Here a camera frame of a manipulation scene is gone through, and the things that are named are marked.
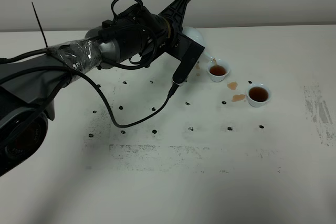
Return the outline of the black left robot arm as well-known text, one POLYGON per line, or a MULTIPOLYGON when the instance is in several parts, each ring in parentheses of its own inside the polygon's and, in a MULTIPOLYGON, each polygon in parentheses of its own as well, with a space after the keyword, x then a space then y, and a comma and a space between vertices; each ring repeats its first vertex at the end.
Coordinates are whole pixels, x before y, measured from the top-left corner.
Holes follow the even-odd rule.
POLYGON ((133 2, 84 39, 1 59, 1 174, 40 148, 62 88, 94 68, 138 70, 163 53, 173 53, 183 39, 190 0, 174 0, 158 14, 150 13, 141 0, 133 2))

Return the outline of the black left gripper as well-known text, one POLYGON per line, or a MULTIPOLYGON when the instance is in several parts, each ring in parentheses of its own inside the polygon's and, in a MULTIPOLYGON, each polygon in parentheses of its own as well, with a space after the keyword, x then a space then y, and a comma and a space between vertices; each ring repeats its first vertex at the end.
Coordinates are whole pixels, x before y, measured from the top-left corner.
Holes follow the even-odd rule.
POLYGON ((191 0, 174 0, 158 15, 142 5, 132 5, 105 20, 101 28, 101 56, 104 63, 122 63, 136 54, 148 60, 157 42, 156 55, 170 45, 177 32, 182 31, 183 20, 191 0))

